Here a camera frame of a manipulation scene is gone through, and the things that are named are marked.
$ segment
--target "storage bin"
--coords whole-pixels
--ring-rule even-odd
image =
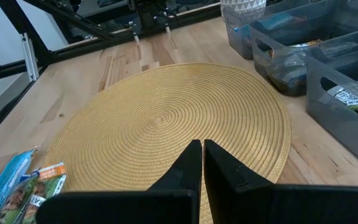
[[[283,0],[282,2],[272,4],[267,7],[248,10],[247,1],[244,4],[226,6],[223,8],[223,17],[226,23],[227,36],[230,46],[245,59],[252,59],[252,43],[249,30],[249,23],[260,20],[266,26],[274,27],[280,23],[280,19],[271,17],[271,15],[283,12],[295,7],[309,4],[311,0]]]
[[[358,110],[356,112],[333,96],[337,92],[332,92],[335,86],[353,94],[340,93],[348,105],[358,103],[358,52],[332,59],[327,58],[321,49],[311,49],[307,66],[306,110],[358,157]]]
[[[358,0],[322,0],[274,16],[290,16],[288,22],[269,29],[263,23],[250,24],[255,69],[284,95],[306,93],[306,53],[310,48],[292,45],[317,40],[328,57],[354,51],[358,43],[348,42],[358,31]]]

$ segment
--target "round woven placemat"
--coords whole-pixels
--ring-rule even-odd
[[[65,163],[65,190],[145,190],[192,139],[213,139],[276,182],[290,136],[287,111],[267,84],[237,68],[179,64],[99,93],[63,128],[45,165]],[[211,222],[203,183],[200,223]]]

